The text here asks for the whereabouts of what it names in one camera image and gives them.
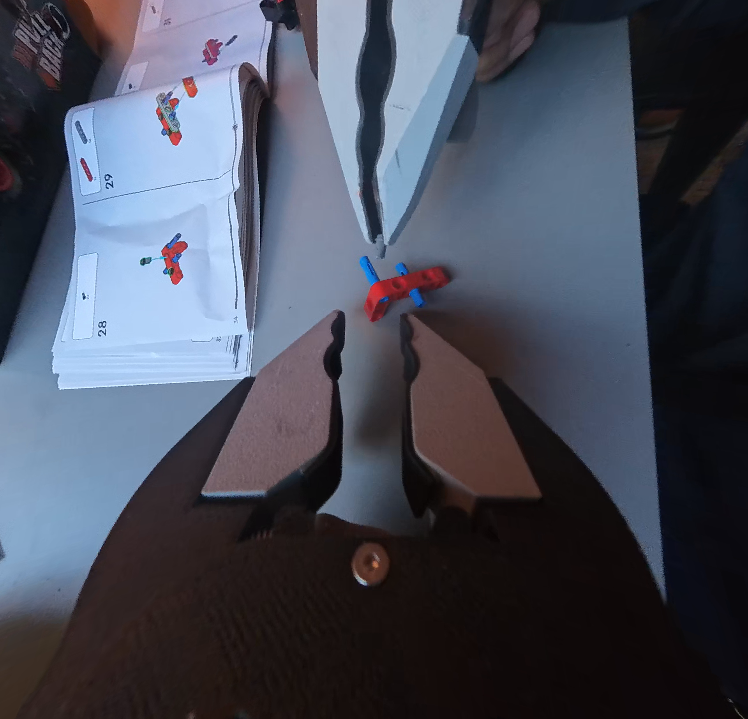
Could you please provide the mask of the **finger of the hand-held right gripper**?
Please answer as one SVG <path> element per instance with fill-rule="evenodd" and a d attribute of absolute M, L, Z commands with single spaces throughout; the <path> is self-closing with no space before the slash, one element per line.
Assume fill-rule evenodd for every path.
<path fill-rule="evenodd" d="M 373 112 L 376 244 L 392 246 L 429 181 L 477 69 L 481 0 L 382 0 L 385 66 Z"/>
<path fill-rule="evenodd" d="M 366 242 L 385 243 L 363 156 L 361 60 L 380 0 L 316 0 L 317 81 L 353 213 Z"/>

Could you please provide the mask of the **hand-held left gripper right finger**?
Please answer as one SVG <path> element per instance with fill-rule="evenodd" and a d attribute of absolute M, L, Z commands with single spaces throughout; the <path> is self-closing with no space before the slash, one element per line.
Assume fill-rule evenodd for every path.
<path fill-rule="evenodd" d="M 414 517 L 542 499 L 483 369 L 414 315 L 401 315 L 399 336 L 402 484 Z"/>

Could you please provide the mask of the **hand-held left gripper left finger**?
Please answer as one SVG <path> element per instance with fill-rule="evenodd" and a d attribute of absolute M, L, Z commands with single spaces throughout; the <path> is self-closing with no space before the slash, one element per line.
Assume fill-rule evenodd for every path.
<path fill-rule="evenodd" d="M 339 380 L 345 314 L 334 310 L 262 368 L 202 488 L 207 500 L 249 499 L 274 514 L 317 512 L 342 477 Z"/>

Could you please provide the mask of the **red lego piece with blue pins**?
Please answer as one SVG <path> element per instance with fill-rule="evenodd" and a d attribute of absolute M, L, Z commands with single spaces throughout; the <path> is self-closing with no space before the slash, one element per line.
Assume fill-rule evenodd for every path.
<path fill-rule="evenodd" d="M 370 322 L 382 319 L 391 303 L 410 298 L 416 307 L 425 307 L 425 293 L 444 288 L 451 282 L 441 266 L 410 272 L 403 263 L 397 265 L 397 276 L 380 279 L 368 256 L 361 256 L 360 267 L 369 282 L 363 310 Z"/>

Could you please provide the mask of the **black lego piece with red pin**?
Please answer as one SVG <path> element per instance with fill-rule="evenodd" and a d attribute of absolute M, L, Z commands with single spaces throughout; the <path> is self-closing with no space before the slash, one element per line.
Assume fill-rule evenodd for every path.
<path fill-rule="evenodd" d="M 295 0 L 262 0 L 259 8 L 267 22 L 283 25 L 289 31 L 295 30 L 300 24 Z"/>

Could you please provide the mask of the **open lego instruction booklet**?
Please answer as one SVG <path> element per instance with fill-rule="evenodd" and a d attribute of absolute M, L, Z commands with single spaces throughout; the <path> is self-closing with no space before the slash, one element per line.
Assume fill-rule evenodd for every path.
<path fill-rule="evenodd" d="M 265 0 L 142 0 L 106 99 L 64 123 L 75 221 L 60 390 L 250 375 Z"/>

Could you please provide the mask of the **black lego set box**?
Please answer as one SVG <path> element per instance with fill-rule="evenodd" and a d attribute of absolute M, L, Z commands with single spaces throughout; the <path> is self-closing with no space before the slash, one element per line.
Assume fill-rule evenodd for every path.
<path fill-rule="evenodd" d="M 1 0 L 1 357 L 67 166 L 64 118 L 101 59 L 83 0 Z"/>

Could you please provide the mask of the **person's right hand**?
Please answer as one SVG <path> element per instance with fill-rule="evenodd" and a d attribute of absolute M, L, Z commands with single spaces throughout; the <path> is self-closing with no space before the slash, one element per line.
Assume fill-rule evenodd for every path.
<path fill-rule="evenodd" d="M 488 83 L 510 69 L 536 38 L 542 7 L 551 0 L 493 0 L 476 80 Z"/>

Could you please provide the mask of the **tan cardboard box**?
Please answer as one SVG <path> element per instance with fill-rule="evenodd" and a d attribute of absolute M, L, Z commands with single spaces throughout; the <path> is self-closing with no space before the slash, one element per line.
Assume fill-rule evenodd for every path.
<path fill-rule="evenodd" d="M 132 51 L 141 0 L 67 0 L 73 21 L 100 58 L 124 62 Z"/>

